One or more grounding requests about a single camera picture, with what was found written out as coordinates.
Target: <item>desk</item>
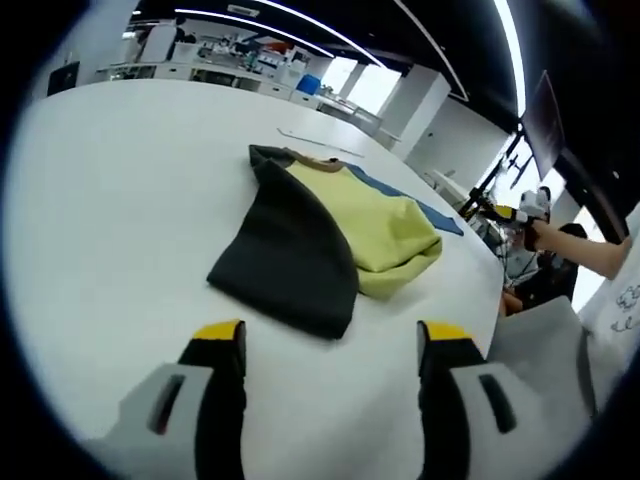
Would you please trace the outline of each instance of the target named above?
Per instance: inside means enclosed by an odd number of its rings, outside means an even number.
[[[15,328],[35,378],[75,435],[103,435],[118,402],[198,328],[247,322],[247,478],[417,478],[416,321],[449,319],[486,354],[502,270],[471,229],[383,303],[359,296],[325,343],[210,288],[205,277],[256,194],[250,143],[316,157],[308,130],[370,175],[454,215],[353,125],[275,98],[172,80],[106,82],[35,103],[8,165],[4,258]]]

